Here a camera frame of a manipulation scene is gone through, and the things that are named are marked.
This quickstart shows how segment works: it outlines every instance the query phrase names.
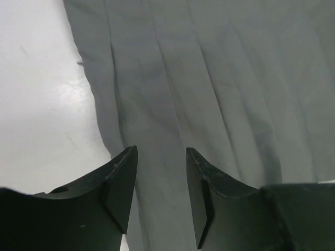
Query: white background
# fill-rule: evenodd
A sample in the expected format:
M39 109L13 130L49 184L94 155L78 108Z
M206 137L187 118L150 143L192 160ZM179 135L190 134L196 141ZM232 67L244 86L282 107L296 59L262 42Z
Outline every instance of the white background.
M61 0L0 1L1 187L50 192L110 160L80 61Z

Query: gray cloth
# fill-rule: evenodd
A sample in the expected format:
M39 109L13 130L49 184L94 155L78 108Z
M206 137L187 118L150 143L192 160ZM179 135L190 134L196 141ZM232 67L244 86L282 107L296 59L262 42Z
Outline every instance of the gray cloth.
M195 251L185 148L254 187L335 179L334 0L64 0L130 251Z

